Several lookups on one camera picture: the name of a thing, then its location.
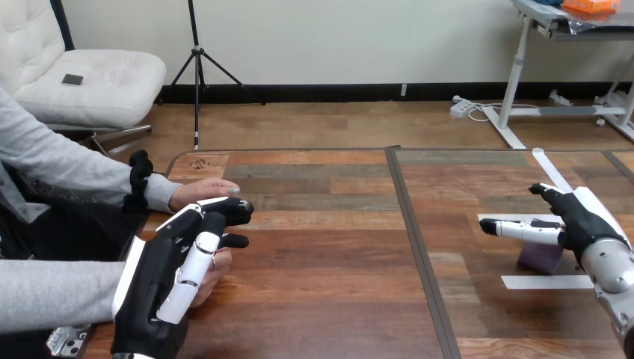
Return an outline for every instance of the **chair base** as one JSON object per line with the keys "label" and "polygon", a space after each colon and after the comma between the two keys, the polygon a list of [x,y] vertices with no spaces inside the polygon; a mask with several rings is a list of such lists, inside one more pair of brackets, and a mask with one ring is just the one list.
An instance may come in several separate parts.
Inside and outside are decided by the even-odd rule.
{"label": "chair base", "polygon": [[141,132],[151,132],[151,131],[152,131],[151,125],[143,125],[143,126],[132,127],[130,129],[122,129],[118,131],[110,131],[110,132],[100,133],[100,134],[96,134],[95,132],[93,132],[93,134],[87,139],[87,142],[93,148],[93,150],[109,158],[110,156],[108,156],[108,152],[104,150],[100,142],[110,141],[110,140],[122,138],[129,135],[134,135]]}

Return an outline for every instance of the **robotic hand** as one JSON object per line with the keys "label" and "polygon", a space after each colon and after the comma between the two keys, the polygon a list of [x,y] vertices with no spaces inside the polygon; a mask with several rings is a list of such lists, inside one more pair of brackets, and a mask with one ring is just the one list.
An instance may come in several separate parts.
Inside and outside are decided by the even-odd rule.
{"label": "robotic hand", "polygon": [[245,248],[246,236],[223,234],[249,223],[253,205],[234,197],[202,200],[173,215],[129,249],[112,304],[115,359],[173,359],[188,330],[194,300],[217,249]]}
{"label": "robotic hand", "polygon": [[625,232],[599,199],[586,187],[572,193],[543,183],[529,188],[551,205],[564,222],[480,221],[484,232],[527,242],[560,245],[575,254],[594,283],[597,299],[610,315],[612,328],[625,355],[634,359],[634,252]]}

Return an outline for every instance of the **tripod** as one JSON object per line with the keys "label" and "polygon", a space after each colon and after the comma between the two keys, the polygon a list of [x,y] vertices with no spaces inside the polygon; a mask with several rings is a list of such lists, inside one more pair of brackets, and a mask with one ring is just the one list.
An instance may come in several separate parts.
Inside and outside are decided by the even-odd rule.
{"label": "tripod", "polygon": [[[195,97],[195,107],[194,107],[194,150],[198,150],[198,114],[200,112],[200,93],[204,93],[205,89],[207,88],[207,85],[205,85],[205,77],[203,76],[202,57],[211,61],[212,64],[214,64],[218,69],[220,69],[220,71],[222,71],[225,75],[229,76],[236,84],[240,85],[241,88],[244,88],[244,84],[240,82],[238,79],[236,79],[229,71],[225,70],[224,67],[222,67],[213,58],[207,55],[207,53],[205,52],[205,49],[201,48],[198,45],[198,30],[196,28],[196,16],[194,15],[194,1],[188,0],[188,4],[189,4],[189,19],[191,21],[191,33],[194,35],[194,48],[191,50],[191,55],[189,55],[189,58],[187,59],[185,64],[182,65],[182,68],[180,69],[178,75],[176,75],[176,78],[174,78],[174,81],[172,81],[170,88],[176,85],[176,82],[180,79],[180,76],[182,75],[182,73],[185,72],[185,69],[191,62],[191,59],[195,58],[196,59],[195,61],[196,97]],[[246,88],[246,89],[250,93],[253,93],[249,88]],[[260,98],[260,96],[255,95],[254,97],[257,98],[258,102],[262,103],[262,105],[266,104],[266,102],[264,102],[264,100]]]}

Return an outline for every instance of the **tufted chair cushion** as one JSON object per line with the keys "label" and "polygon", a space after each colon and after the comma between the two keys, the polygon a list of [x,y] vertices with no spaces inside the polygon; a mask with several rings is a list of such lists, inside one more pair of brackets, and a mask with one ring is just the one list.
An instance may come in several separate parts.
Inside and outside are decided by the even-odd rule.
{"label": "tufted chair cushion", "polygon": [[50,0],[0,0],[0,86],[15,93],[64,53]]}
{"label": "tufted chair cushion", "polygon": [[[67,73],[84,76],[82,85],[62,85]],[[150,111],[165,73],[163,61],[145,52],[74,50],[13,97],[44,123],[125,129]]]}
{"label": "tufted chair cushion", "polygon": [[[123,50],[73,50],[50,0],[0,0],[0,86],[49,125],[126,129],[152,107],[165,79],[154,55]],[[84,77],[63,85],[66,74]]]}

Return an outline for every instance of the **cell phone on chair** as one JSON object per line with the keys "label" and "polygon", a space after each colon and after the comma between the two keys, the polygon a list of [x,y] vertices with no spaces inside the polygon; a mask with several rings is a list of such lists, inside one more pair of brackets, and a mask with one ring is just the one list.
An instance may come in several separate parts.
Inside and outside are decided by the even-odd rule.
{"label": "cell phone on chair", "polygon": [[81,82],[84,81],[84,76],[71,75],[67,73],[64,79],[61,80],[62,85],[66,86],[81,86]]}

